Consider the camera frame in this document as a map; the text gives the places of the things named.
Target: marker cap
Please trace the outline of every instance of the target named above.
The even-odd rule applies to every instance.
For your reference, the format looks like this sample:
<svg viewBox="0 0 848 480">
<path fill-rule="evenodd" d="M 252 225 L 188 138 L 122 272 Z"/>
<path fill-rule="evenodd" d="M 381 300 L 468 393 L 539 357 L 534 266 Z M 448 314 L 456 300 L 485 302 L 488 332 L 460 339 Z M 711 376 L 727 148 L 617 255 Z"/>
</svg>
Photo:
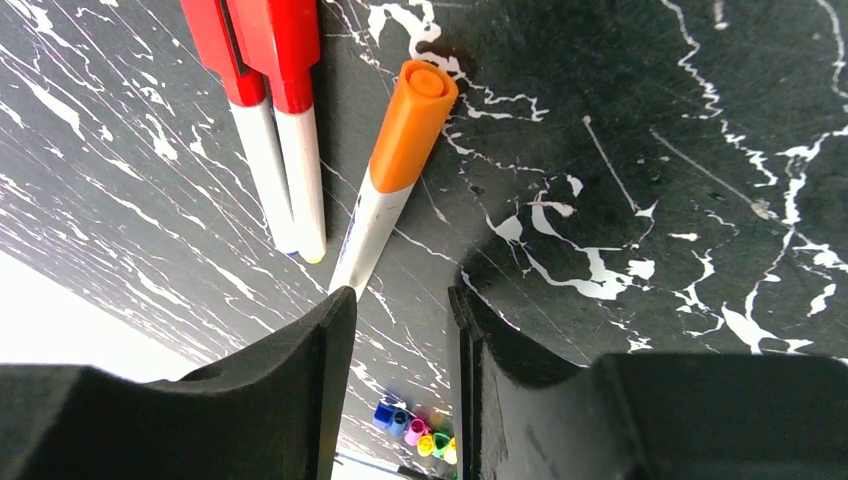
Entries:
<svg viewBox="0 0 848 480">
<path fill-rule="evenodd" d="M 437 458 L 442 458 L 445 455 L 445 450 L 448 448 L 448 443 L 450 443 L 449 436 L 445 435 L 442 432 L 436 432 L 433 434 L 433 456 Z"/>
<path fill-rule="evenodd" d="M 234 105 L 252 107 L 265 99 L 265 80 L 242 61 L 227 4 L 220 0 L 181 0 L 183 14 L 203 65 L 221 76 Z"/>
<path fill-rule="evenodd" d="M 430 429 L 427 427 L 427 424 L 424 423 L 424 420 L 420 418 L 413 419 L 409 424 L 409 430 L 406 431 L 406 436 L 404 436 L 404 440 L 406 440 L 406 444 L 410 447 L 414 447 L 418 445 L 418 439 L 423 435 L 429 433 Z"/>
<path fill-rule="evenodd" d="M 371 423 L 373 423 L 375 427 L 383 430 L 389 428 L 392 424 L 392 418 L 394 417 L 396 410 L 397 409 L 395 407 L 385 405 L 382 402 L 378 403 L 377 408 L 374 409 L 374 418 L 371 420 Z"/>
<path fill-rule="evenodd" d="M 456 83 L 438 67 L 421 60 L 403 64 L 369 163 L 378 192 L 418 180 L 457 96 Z"/>
<path fill-rule="evenodd" d="M 433 436 L 429 433 L 418 439 L 418 455 L 429 457 L 433 453 Z"/>
<path fill-rule="evenodd" d="M 457 457 L 456 457 L 456 439 L 451 438 L 450 443 L 448 443 L 448 448 L 445 449 L 445 461 L 450 463 L 451 465 L 456 465 Z"/>
<path fill-rule="evenodd" d="M 396 410 L 392 416 L 392 424 L 389 426 L 389 435 L 400 438 L 409 427 L 409 414 L 403 410 Z"/>
</svg>

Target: marker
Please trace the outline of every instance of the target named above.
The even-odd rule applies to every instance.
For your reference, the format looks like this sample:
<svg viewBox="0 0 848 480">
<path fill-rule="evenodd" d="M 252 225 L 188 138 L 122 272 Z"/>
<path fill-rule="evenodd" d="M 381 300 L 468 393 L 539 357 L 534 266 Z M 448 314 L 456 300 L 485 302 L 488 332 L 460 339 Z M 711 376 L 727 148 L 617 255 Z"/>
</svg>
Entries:
<svg viewBox="0 0 848 480">
<path fill-rule="evenodd" d="M 456 83 L 439 68 L 420 60 L 403 64 L 359 189 L 330 291 L 349 285 L 357 298 L 362 296 L 457 95 Z"/>
<path fill-rule="evenodd" d="M 298 252 L 307 262 L 318 263 L 327 239 L 310 73 L 321 57 L 317 2 L 228 1 L 244 62 L 267 75 L 271 85 Z"/>
<path fill-rule="evenodd" d="M 182 0 L 203 65 L 221 76 L 277 250 L 297 251 L 289 186 L 262 75 L 244 64 L 223 0 Z"/>
<path fill-rule="evenodd" d="M 418 455 L 429 457 L 433 453 L 433 436 L 428 434 L 422 435 L 418 439 Z"/>
</svg>

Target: table surface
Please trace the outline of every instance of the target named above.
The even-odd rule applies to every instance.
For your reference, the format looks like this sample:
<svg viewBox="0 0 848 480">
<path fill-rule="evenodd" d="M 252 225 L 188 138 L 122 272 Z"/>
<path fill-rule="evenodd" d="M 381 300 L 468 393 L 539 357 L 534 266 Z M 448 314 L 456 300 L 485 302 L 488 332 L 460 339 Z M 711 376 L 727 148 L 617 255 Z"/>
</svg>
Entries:
<svg viewBox="0 0 848 480">
<path fill-rule="evenodd" d="M 324 297 L 395 76 L 462 96 L 360 318 L 340 447 L 400 395 L 448 415 L 446 289 L 579 364 L 610 351 L 848 357 L 848 5 L 322 0 L 329 251 L 271 247 L 178 2 L 0 5 L 0 248 L 205 363 Z"/>
</svg>

